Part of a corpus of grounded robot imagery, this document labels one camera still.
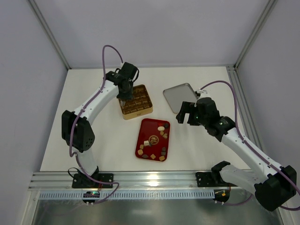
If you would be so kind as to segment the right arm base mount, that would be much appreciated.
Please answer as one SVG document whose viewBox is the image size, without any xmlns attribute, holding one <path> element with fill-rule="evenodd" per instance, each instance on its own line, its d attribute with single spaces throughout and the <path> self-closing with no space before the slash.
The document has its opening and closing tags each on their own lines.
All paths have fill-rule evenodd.
<svg viewBox="0 0 300 225">
<path fill-rule="evenodd" d="M 215 185 L 211 172 L 196 172 L 195 177 L 199 188 L 213 187 Z"/>
</svg>

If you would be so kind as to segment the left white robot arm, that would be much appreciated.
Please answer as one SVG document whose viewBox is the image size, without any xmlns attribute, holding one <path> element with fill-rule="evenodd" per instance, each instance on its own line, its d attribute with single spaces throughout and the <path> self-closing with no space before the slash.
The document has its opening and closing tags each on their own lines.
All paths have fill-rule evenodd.
<svg viewBox="0 0 300 225">
<path fill-rule="evenodd" d="M 103 108 L 114 98 L 121 101 L 133 99 L 133 84 L 139 76 L 139 69 L 128 62 L 121 68 L 109 71 L 99 88 L 73 111 L 64 111 L 61 116 L 61 136 L 69 146 L 69 156 L 75 157 L 79 171 L 92 176 L 98 171 L 91 147 L 95 141 L 92 124 Z"/>
</svg>

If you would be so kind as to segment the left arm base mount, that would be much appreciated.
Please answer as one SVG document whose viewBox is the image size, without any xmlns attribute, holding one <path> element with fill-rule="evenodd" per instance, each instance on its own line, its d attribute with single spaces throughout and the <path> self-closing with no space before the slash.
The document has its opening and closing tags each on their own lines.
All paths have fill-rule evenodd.
<svg viewBox="0 0 300 225">
<path fill-rule="evenodd" d="M 96 173 L 92 175 L 92 178 L 108 183 L 108 184 L 99 184 L 97 182 L 94 182 L 90 178 L 88 178 L 85 174 L 83 173 L 75 173 L 73 176 L 73 181 L 72 181 L 72 188 L 108 188 L 111 189 L 113 185 L 111 184 L 113 182 L 113 174 L 112 173 Z"/>
</svg>

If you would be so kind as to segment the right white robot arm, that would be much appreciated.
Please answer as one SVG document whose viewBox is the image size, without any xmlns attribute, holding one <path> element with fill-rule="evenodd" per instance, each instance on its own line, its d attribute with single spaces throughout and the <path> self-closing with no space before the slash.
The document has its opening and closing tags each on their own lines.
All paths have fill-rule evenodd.
<svg viewBox="0 0 300 225">
<path fill-rule="evenodd" d="M 263 153 L 238 130 L 232 119 L 220 116 L 210 97 L 199 98 L 195 103 L 182 102 L 176 116 L 180 124 L 185 115 L 188 115 L 189 125 L 203 126 L 209 135 L 235 152 L 251 169 L 251 172 L 245 172 L 222 161 L 211 169 L 216 184 L 228 183 L 245 189 L 268 211 L 282 207 L 299 191 L 295 169 L 290 165 L 283 167 Z"/>
</svg>

